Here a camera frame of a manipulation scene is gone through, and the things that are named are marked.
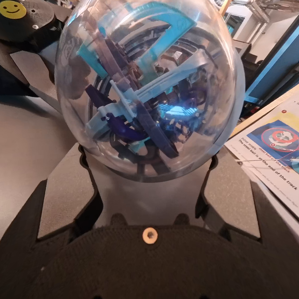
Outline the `clear plastic maze ball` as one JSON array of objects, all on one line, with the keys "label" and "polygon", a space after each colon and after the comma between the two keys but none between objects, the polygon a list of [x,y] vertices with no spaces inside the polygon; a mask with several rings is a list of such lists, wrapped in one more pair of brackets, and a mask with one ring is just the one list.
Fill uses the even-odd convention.
[{"label": "clear plastic maze ball", "polygon": [[80,1],[54,75],[77,141],[119,176],[146,183],[211,159],[245,98],[240,55],[211,1]]}]

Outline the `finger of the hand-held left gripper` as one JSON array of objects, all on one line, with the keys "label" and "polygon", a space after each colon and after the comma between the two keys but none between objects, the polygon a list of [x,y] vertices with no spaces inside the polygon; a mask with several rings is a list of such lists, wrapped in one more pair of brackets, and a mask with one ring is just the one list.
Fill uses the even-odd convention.
[{"label": "finger of the hand-held left gripper", "polygon": [[10,54],[10,56],[28,81],[30,90],[60,112],[55,84],[51,81],[50,72],[40,55],[18,51]]}]

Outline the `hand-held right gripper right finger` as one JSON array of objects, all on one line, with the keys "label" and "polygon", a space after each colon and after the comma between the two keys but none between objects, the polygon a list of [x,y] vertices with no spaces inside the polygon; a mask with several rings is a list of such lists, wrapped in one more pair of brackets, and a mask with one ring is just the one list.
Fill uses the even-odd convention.
[{"label": "hand-held right gripper right finger", "polygon": [[201,218],[212,232],[226,239],[230,231],[235,231],[259,240],[251,181],[229,151],[219,151],[212,157],[196,202],[195,218]]}]

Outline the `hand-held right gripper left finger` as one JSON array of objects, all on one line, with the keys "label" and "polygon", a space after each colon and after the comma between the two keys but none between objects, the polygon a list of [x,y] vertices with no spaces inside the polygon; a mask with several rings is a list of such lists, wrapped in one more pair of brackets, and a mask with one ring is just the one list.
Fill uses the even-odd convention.
[{"label": "hand-held right gripper left finger", "polygon": [[66,230],[82,235],[92,230],[102,211],[84,148],[76,143],[47,178],[37,238]]}]

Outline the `silver ventilation duct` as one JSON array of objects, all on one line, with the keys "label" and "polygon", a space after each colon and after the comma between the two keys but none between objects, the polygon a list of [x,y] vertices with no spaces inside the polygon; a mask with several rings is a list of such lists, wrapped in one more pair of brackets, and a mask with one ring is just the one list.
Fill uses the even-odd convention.
[{"label": "silver ventilation duct", "polygon": [[248,0],[245,6],[252,12],[252,15],[257,19],[256,28],[249,36],[247,43],[252,46],[261,38],[265,30],[270,24],[270,16],[266,10],[273,9],[271,6],[276,3],[276,0]]}]

